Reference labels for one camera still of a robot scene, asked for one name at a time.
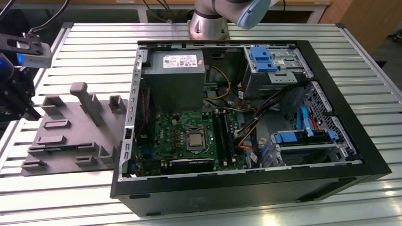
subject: wire bundle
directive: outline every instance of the wire bundle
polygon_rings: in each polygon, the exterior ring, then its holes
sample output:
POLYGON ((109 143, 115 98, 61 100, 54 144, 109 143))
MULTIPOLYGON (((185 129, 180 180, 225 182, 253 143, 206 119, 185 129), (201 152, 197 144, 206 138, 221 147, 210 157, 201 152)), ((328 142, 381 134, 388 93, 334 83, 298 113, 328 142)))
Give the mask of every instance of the wire bundle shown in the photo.
POLYGON ((169 24, 174 23, 174 21, 177 20, 177 18, 176 18, 174 12, 173 12, 171 9, 170 9, 169 3, 166 2, 166 0, 163 0, 163 3, 162 3, 161 0, 157 0, 157 1, 158 1, 159 4, 165 7, 165 9, 166 9, 165 12, 170 12, 170 14, 171 14, 171 19, 163 18, 163 16, 161 16, 161 15, 157 13, 157 11, 154 11, 154 10, 151 9, 151 7, 150 7, 149 3, 146 2, 146 0, 143 0, 146 6, 147 6, 147 8, 149 8, 149 11, 150 11, 151 14, 154 15, 154 17, 157 17, 161 21, 165 21, 165 22, 169 23, 169 24))
POLYGON ((277 93, 274 93, 266 100, 265 102, 261 104, 261 106, 258 107, 254 115, 253 115, 253 120, 244 125, 244 127, 240 129, 238 134, 245 132, 249 128, 249 132, 246 134, 246 136, 242 138, 241 143, 238 145, 240 148, 246 148, 246 149, 253 149, 249 146, 244 146, 244 142, 248 139, 248 137, 250 136, 250 134, 253 133, 253 131, 257 128, 258 122, 265 114, 265 112, 276 105, 281 102, 282 98, 285 97, 288 91, 293 90, 297 87, 302 87, 306 86, 309 84, 309 81, 306 82, 301 82, 298 84, 292 84, 285 86, 277 93))

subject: power cable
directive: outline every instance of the power cable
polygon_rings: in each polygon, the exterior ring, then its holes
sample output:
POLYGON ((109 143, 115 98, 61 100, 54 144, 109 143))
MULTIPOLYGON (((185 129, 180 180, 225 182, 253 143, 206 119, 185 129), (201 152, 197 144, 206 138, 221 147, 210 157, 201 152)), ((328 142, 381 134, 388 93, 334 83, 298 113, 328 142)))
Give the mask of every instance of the power cable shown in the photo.
POLYGON ((45 28, 47 28, 51 23, 58 19, 58 17, 62 15, 62 13, 65 12, 69 4, 70 4, 71 0, 66 0, 62 8, 59 9, 59 11, 57 12, 57 14, 53 16, 53 18, 41 26, 31 28, 31 30, 29 31, 29 34, 37 33, 38 31, 43 30, 45 28))
POLYGON ((9 1, 9 3, 7 3, 7 5, 6 5, 5 9, 3 9, 2 12, 0 12, 0 20, 3 20, 5 16, 7 15, 7 13, 9 13, 11 7, 13 7, 13 5, 14 5, 14 3, 15 3, 15 1, 17 1, 17 0, 10 0, 10 1, 9 1))

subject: wall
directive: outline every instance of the wall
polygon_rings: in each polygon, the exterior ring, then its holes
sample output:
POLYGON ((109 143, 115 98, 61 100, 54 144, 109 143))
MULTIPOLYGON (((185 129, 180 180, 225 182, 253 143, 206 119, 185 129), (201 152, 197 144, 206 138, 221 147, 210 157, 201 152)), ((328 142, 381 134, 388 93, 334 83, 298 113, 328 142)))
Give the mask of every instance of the wall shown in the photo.
POLYGON ((321 23, 344 23, 373 53, 402 21, 402 0, 334 0, 321 23))

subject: aluminum table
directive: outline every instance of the aluminum table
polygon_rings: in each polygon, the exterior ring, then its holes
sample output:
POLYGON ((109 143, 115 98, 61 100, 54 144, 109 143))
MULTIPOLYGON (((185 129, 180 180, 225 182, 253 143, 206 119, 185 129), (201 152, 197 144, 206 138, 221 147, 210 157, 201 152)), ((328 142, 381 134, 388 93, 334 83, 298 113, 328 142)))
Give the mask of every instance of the aluminum table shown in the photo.
MULTIPOLYGON (((402 93, 348 29, 333 24, 230 26, 233 40, 309 40, 393 173, 320 202, 139 218, 110 199, 113 171, 22 177, 21 165, 39 123, 14 121, 0 141, 0 224, 18 225, 401 225, 402 93)), ((188 39, 186 24, 75 24, 53 46, 54 67, 37 78, 37 109, 46 95, 70 95, 73 82, 105 100, 129 98, 138 40, 188 39)))

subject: red wire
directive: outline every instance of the red wire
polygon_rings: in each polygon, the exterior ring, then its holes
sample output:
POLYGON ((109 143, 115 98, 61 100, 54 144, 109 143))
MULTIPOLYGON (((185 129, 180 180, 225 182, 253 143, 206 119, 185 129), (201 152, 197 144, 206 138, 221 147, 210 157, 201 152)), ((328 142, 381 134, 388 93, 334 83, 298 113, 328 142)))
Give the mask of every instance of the red wire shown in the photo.
POLYGON ((146 121, 147 121, 147 114, 146 114, 146 95, 145 95, 145 90, 142 90, 141 92, 141 95, 142 95, 142 98, 143 98, 143 116, 145 116, 145 120, 143 120, 143 125, 141 127, 141 130, 139 130, 139 133, 138 133, 138 137, 137 137, 137 140, 139 139, 139 136, 141 136, 141 133, 143 131, 143 128, 146 126, 146 121))

